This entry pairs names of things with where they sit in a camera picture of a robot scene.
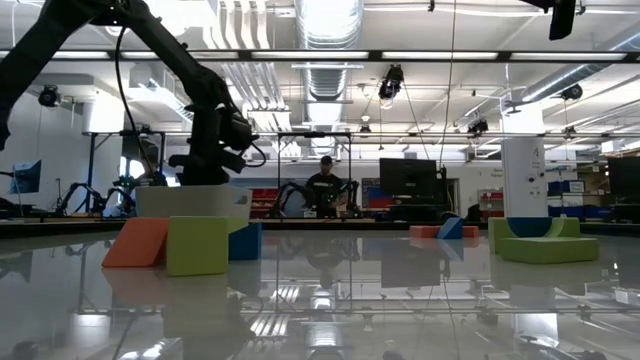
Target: blue foam block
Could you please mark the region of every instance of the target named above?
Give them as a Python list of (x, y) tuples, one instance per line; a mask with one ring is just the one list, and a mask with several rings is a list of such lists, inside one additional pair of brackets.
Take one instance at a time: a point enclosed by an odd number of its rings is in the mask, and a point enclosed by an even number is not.
[(518, 237), (543, 237), (551, 228), (550, 217), (510, 217), (509, 228)]
[(262, 224), (229, 234), (229, 260), (258, 260), (262, 256)]
[(450, 218), (440, 227), (436, 238), (443, 240), (462, 239), (463, 222), (461, 218)]

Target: cap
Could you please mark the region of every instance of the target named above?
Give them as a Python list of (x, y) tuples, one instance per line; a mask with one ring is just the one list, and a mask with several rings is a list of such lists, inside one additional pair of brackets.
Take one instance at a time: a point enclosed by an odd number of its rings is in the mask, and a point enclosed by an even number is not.
[(322, 165), (331, 165), (333, 164), (333, 160), (331, 160), (331, 156), (325, 155), (320, 159), (320, 164)]

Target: computer monitor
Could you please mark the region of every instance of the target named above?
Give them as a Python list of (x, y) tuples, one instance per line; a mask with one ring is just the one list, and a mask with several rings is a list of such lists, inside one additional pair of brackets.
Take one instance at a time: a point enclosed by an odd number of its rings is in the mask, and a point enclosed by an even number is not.
[(24, 162), (13, 165), (13, 179), (11, 180), (11, 194), (29, 194), (40, 191), (40, 174), (42, 161)]
[(621, 197), (640, 196), (640, 157), (611, 158), (608, 162), (611, 194)]
[(380, 189), (387, 195), (435, 199), (437, 174), (434, 160), (380, 159)]

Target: orange block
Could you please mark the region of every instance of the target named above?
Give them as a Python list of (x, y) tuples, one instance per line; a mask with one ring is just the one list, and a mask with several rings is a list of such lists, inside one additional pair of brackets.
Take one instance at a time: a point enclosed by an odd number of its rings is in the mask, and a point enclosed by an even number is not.
[(412, 238), (435, 238), (440, 226), (412, 226), (409, 234)]
[(166, 261), (169, 219), (133, 218), (120, 230), (103, 267), (151, 267)]
[(480, 229), (477, 226), (464, 226), (462, 228), (462, 237), (476, 239), (478, 236), (480, 236)]

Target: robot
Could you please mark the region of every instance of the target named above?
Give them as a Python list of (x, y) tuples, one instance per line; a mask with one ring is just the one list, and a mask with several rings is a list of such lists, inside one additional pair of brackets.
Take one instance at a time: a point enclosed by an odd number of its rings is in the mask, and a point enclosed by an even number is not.
[(143, 0), (47, 0), (40, 17), (0, 62), (0, 152), (9, 132), (13, 105), (56, 51), (86, 24), (131, 29), (182, 81), (194, 112), (188, 155), (174, 155), (169, 165), (182, 166), (182, 185), (219, 185), (229, 181), (223, 170), (240, 172), (241, 155), (258, 136), (233, 103), (226, 83), (200, 65), (156, 19)]

